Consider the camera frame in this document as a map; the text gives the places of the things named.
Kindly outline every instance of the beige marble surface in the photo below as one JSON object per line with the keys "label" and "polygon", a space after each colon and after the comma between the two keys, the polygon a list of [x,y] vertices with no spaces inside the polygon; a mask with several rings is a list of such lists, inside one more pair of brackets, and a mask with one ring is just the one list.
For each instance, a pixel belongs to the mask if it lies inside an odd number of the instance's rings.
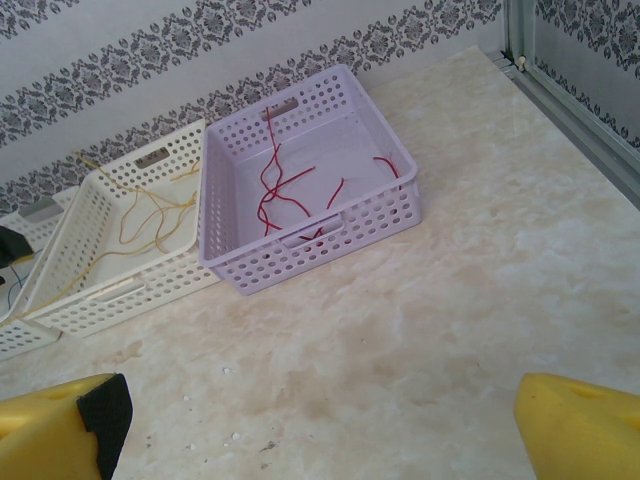
{"label": "beige marble surface", "polygon": [[372,96],[420,165],[421,225],[2,362],[0,397],[123,372],[119,480],[531,479],[523,373],[640,392],[631,204],[477,49]]}

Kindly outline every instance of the damask wallpaper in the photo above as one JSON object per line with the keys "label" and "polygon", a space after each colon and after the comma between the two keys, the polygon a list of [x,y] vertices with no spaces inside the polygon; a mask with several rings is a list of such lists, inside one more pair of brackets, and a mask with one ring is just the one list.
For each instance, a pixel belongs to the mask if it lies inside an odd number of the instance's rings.
{"label": "damask wallpaper", "polygon": [[[0,61],[15,65],[0,72],[0,213],[78,184],[87,170],[74,150],[106,163],[336,63],[371,87],[472,45],[504,47],[501,0],[100,1],[0,2]],[[92,16],[110,2],[114,18]],[[148,22],[127,33],[140,4]],[[33,44],[70,35],[63,51]]]}
{"label": "damask wallpaper", "polygon": [[535,64],[640,153],[640,0],[537,0]]}

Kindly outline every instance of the patterned wallpaper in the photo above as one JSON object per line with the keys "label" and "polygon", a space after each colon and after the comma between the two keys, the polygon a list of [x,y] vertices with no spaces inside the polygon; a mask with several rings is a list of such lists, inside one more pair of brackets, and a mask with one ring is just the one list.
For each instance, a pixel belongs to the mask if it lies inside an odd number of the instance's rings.
{"label": "patterned wallpaper", "polygon": [[0,2],[0,36],[11,39],[57,15],[65,7],[73,7],[80,0],[15,0]]}
{"label": "patterned wallpaper", "polygon": [[535,15],[535,65],[640,153],[640,2],[537,0]]}
{"label": "patterned wallpaper", "polygon": [[[71,6],[77,1],[49,2],[49,8],[54,3]],[[356,0],[344,3],[366,8],[369,1],[360,5]],[[21,3],[42,4],[43,9],[47,5],[42,0]],[[223,54],[229,44],[240,43],[241,38],[250,40],[252,32],[283,22],[286,17],[301,15],[296,12],[305,9],[311,13],[321,3],[323,0],[198,0],[82,58],[51,68],[42,78],[25,81],[15,92],[0,95],[0,161],[4,160],[3,150],[9,145],[20,146],[20,142],[41,135],[54,124],[64,124],[74,115],[99,108],[101,102],[108,104],[129,89],[140,88],[146,82],[151,84],[167,72],[189,68],[189,62],[208,58],[216,49]],[[393,2],[379,3],[391,7]],[[353,12],[354,19],[358,17],[358,8]],[[496,37],[502,32],[502,25],[496,21],[501,19],[501,0],[427,0],[400,10],[399,14],[394,14],[393,8],[388,10],[386,18],[336,35],[331,41],[301,51],[282,63],[253,70],[250,76],[240,74],[233,83],[209,90],[179,108],[149,116],[147,121],[131,125],[126,131],[107,134],[98,143],[77,144],[74,148],[98,163],[106,163],[197,118],[214,122],[336,63],[349,65],[357,75],[371,74],[377,68],[403,60],[405,68],[409,64],[417,70],[425,65],[416,52],[435,51],[443,44],[458,50],[472,46],[478,43],[473,33],[479,26],[491,27]],[[273,44],[255,46],[275,49],[278,43],[274,38]],[[415,55],[416,65],[406,61],[411,55]],[[0,213],[78,184],[87,169],[70,153],[68,150],[63,158],[52,159],[27,175],[7,179],[0,186]]]}

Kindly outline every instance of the plastic basket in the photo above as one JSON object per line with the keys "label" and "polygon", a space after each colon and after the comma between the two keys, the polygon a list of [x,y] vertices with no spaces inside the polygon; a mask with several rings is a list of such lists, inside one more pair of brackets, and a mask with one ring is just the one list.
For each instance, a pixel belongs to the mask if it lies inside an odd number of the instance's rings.
{"label": "plastic basket", "polygon": [[[78,187],[72,187],[53,195],[52,198],[59,207],[58,209],[67,210],[77,191]],[[13,285],[13,280],[8,275],[8,269],[3,270],[3,276],[9,281],[0,287],[0,324],[24,311],[27,298],[49,255],[52,243],[50,240],[61,218],[62,213],[57,213],[51,217],[39,219],[39,221],[32,221],[32,219],[23,217],[19,212],[0,218],[0,225],[21,233],[27,238],[35,252],[40,251],[37,260],[25,262],[15,267],[21,278],[27,274],[29,277],[24,280],[23,287],[15,297],[11,308],[9,308],[7,296]],[[59,337],[59,330],[44,328],[29,321],[14,320],[0,327],[0,360],[43,347],[55,342]]]}
{"label": "plastic basket", "polygon": [[[200,159],[204,127],[204,120],[192,123],[103,170],[124,187],[141,187],[175,203],[186,203],[194,192],[199,193],[200,173],[174,180],[190,172]],[[28,320],[85,337],[218,281],[198,264],[198,216],[192,206],[184,212],[177,231],[162,242],[168,253],[150,246],[136,255],[109,255],[53,302],[104,252],[131,252],[153,241],[160,215],[144,223],[157,206],[140,195],[122,236],[125,241],[135,240],[120,243],[120,221],[134,200],[135,193],[115,186],[100,171],[85,178],[38,278],[27,306],[32,311]],[[179,214],[180,209],[166,212],[161,234],[177,224]]]}
{"label": "plastic basket", "polygon": [[[260,173],[273,155],[291,177],[279,192],[302,202],[269,204],[282,227],[265,237]],[[399,172],[395,178],[390,160]],[[200,206],[200,263],[248,295],[421,221],[417,166],[349,69],[338,65],[207,128]],[[278,171],[269,169],[273,187]],[[328,200],[344,179],[331,208]],[[318,229],[322,235],[312,240]]]}

